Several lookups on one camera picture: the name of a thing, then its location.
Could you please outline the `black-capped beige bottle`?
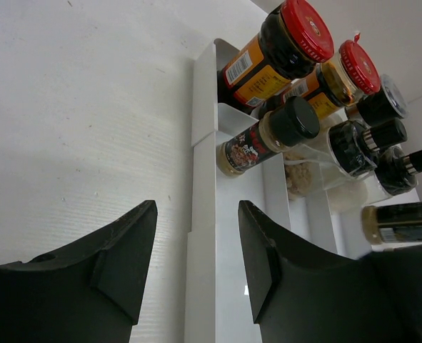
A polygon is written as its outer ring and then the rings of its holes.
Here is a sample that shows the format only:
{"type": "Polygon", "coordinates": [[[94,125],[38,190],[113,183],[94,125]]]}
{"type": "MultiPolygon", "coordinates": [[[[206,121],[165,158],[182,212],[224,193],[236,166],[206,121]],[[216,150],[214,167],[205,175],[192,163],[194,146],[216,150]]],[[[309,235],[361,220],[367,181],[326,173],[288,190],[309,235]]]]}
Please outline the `black-capped beige bottle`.
{"type": "Polygon", "coordinates": [[[422,150],[405,154],[399,146],[392,146],[380,155],[376,169],[327,191],[330,210],[342,213],[410,192],[420,173],[422,150]]]}
{"type": "Polygon", "coordinates": [[[376,169],[383,150],[407,138],[400,119],[376,126],[347,120],[327,128],[315,139],[283,154],[289,199],[306,197],[364,177],[376,169]]]}

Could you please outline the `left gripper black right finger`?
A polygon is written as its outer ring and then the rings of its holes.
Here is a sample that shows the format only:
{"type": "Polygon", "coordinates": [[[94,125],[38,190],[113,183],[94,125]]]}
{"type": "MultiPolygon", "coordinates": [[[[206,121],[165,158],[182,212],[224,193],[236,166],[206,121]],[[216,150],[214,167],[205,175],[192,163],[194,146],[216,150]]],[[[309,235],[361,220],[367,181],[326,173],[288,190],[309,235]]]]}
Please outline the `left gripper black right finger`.
{"type": "Polygon", "coordinates": [[[422,342],[422,248],[349,259],[242,201],[238,225],[264,342],[422,342]]]}

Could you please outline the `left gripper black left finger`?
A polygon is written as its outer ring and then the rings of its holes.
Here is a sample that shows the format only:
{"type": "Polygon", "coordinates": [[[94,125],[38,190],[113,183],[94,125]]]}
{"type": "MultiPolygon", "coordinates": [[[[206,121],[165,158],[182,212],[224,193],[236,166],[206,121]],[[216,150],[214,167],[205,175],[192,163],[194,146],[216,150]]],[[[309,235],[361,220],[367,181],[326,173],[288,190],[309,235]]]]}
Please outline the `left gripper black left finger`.
{"type": "Polygon", "coordinates": [[[72,243],[0,265],[0,342],[128,342],[156,222],[146,200],[72,243]]]}

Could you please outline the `red-capped amber sauce jar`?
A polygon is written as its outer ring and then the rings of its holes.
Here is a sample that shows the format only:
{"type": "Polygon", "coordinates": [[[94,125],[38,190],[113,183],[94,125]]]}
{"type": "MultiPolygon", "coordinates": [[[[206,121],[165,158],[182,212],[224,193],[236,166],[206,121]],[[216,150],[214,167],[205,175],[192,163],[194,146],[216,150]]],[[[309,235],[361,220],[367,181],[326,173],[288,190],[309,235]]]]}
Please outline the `red-capped amber sauce jar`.
{"type": "Polygon", "coordinates": [[[217,72],[217,99],[243,113],[309,75],[334,55],[331,32],[307,1],[283,1],[237,55],[217,72]]]}

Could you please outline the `silver-capped spice bottle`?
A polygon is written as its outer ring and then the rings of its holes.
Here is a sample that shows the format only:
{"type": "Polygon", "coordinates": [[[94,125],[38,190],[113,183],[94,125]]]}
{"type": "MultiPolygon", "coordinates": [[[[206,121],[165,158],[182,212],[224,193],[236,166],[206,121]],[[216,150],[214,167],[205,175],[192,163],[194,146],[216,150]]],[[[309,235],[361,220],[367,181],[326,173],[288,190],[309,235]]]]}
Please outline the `silver-capped spice bottle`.
{"type": "Polygon", "coordinates": [[[372,95],[365,96],[358,103],[345,108],[348,119],[357,119],[368,126],[377,126],[392,119],[405,119],[408,104],[387,74],[380,76],[381,88],[372,95]]]}

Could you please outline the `small black-capped spice jar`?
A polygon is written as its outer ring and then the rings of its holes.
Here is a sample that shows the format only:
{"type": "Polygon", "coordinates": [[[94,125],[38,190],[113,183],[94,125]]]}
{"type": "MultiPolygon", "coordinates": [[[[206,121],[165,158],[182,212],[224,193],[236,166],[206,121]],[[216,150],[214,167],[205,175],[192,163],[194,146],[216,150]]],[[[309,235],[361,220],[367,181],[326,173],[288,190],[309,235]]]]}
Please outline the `small black-capped spice jar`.
{"type": "Polygon", "coordinates": [[[320,123],[314,108],[305,99],[293,96],[220,144],[216,163],[228,177],[238,177],[277,154],[316,138],[319,131],[320,123]]]}

